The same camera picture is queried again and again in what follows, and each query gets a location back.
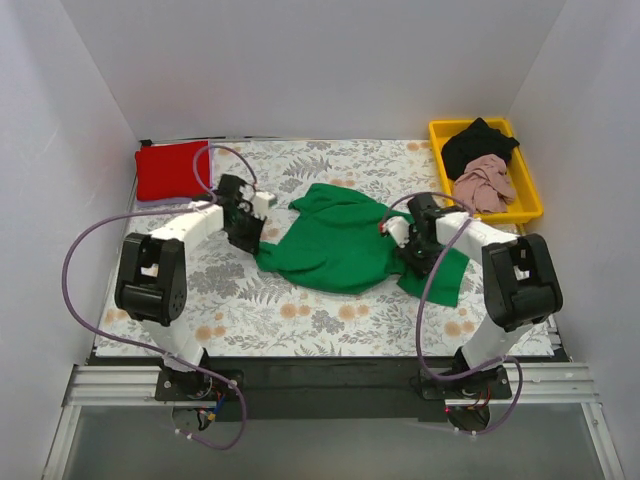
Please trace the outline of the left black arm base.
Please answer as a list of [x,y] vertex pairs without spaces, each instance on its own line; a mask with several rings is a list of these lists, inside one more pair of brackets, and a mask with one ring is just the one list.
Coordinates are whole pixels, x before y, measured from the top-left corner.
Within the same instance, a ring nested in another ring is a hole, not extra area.
[[244,387],[245,374],[240,369],[223,369],[219,375],[229,382],[212,378],[200,372],[172,372],[162,368],[158,374],[153,399],[172,405],[171,419],[179,423],[179,429],[195,434],[212,433],[215,426],[231,427],[238,423],[238,436],[245,430],[242,407],[233,384],[239,390]]

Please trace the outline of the green t shirt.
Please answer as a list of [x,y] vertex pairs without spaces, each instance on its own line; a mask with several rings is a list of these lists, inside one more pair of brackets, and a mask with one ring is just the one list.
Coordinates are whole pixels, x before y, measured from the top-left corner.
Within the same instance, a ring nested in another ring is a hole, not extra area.
[[276,244],[263,242],[258,268],[290,283],[332,294],[359,295],[395,276],[419,298],[427,278],[417,276],[379,233],[386,206],[353,189],[315,183],[289,203],[298,213]]

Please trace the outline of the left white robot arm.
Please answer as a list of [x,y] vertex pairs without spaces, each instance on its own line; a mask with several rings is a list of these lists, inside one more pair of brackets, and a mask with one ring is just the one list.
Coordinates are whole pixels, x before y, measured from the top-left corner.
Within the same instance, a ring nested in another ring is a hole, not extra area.
[[115,304],[149,333],[161,349],[164,366],[181,372],[178,387],[190,399],[205,398],[212,390],[213,377],[199,366],[205,350],[180,318],[187,302],[187,258],[218,232],[225,233],[237,249],[257,254],[275,203],[274,194],[225,174],[213,197],[194,200],[161,227],[124,239]]

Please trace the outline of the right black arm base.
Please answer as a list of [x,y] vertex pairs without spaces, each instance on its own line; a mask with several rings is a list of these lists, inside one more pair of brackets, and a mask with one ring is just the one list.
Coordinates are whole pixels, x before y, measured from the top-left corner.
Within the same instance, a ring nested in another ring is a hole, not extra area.
[[510,400],[512,390],[502,364],[464,378],[438,380],[420,370],[409,385],[421,400],[434,401],[443,410],[444,421],[454,430],[478,435],[490,427],[492,400]]

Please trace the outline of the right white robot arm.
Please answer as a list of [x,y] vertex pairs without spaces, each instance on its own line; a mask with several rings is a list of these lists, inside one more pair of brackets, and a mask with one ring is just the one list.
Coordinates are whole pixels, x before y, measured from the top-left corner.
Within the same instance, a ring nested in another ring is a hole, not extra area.
[[[486,370],[516,360],[511,347],[533,326],[545,322],[563,305],[563,296],[544,238],[539,234],[518,236],[496,229],[474,217],[474,209],[444,193],[418,192],[393,202],[413,202],[418,211],[408,223],[391,214],[388,207],[379,223],[382,235],[389,235],[406,253],[416,240],[437,243],[441,253],[427,276],[417,317],[415,347],[425,374],[437,382],[452,382],[464,397],[475,397],[489,384]],[[430,369],[422,351],[424,309],[443,260],[457,250],[482,267],[486,316],[471,340],[456,354],[460,368],[452,374]]]

